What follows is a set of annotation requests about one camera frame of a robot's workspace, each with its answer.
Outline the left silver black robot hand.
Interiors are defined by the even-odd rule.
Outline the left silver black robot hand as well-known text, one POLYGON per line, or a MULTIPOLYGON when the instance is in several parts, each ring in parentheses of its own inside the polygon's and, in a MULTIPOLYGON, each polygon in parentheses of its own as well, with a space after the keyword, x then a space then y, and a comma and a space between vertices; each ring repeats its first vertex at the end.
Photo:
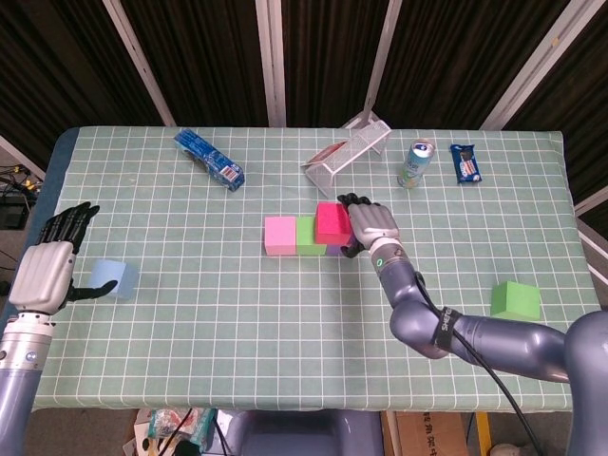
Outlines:
POLYGON ((35 243, 25 251, 12 282, 9 303, 20 313, 54 315, 68 301, 95 299, 118 285, 109 280, 97 288, 76 288, 73 270, 86 229, 100 211, 86 201, 49 218, 35 243))

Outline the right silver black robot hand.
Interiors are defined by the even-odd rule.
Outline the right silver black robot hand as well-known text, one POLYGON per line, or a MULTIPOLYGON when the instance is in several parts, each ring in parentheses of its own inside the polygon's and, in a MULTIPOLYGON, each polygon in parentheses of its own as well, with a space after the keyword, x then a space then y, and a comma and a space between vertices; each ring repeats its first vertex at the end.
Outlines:
POLYGON ((351 224, 351 241, 341 247, 344 257, 355 258, 383 243, 401 244, 400 231, 388 207, 354 193, 339 195, 351 224))

